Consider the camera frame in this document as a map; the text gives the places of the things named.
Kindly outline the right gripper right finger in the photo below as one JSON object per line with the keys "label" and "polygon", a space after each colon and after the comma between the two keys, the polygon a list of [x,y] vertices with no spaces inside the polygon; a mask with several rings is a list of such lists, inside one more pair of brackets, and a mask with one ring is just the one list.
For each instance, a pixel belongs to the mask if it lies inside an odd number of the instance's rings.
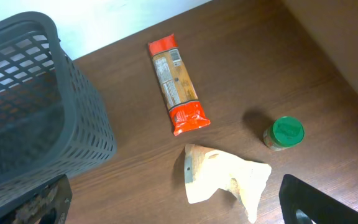
{"label": "right gripper right finger", "polygon": [[358,212],[297,177],[285,174],[279,191],[285,224],[358,223]]}

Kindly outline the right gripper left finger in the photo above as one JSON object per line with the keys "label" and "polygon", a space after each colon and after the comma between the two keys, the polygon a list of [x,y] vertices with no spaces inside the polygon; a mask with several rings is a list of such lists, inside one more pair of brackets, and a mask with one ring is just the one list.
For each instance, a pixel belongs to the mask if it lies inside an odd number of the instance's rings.
{"label": "right gripper left finger", "polygon": [[0,208],[0,223],[65,223],[72,199],[68,177],[59,175]]}

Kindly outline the green lid jar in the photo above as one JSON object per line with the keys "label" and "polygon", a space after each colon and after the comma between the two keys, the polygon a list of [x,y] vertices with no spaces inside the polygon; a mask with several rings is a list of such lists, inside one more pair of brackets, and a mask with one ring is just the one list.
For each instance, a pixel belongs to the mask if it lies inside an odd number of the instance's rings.
{"label": "green lid jar", "polygon": [[298,145],[304,137],[302,123],[292,116],[283,116],[264,131],[263,140],[271,150],[282,151]]}

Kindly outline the grey plastic shopping basket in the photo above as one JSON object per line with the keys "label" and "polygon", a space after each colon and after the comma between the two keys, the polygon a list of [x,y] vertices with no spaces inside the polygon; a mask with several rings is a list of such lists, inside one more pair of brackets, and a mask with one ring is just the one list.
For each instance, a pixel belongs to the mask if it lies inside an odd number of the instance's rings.
{"label": "grey plastic shopping basket", "polygon": [[0,21],[0,208],[117,149],[103,99],[40,12]]}

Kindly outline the red orange pasta packet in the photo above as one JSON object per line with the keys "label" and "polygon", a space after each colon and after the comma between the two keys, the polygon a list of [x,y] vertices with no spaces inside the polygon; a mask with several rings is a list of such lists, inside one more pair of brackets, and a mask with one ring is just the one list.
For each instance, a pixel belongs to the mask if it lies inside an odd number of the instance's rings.
{"label": "red orange pasta packet", "polygon": [[163,99],[173,124],[173,134],[211,124],[181,58],[175,35],[148,43]]}

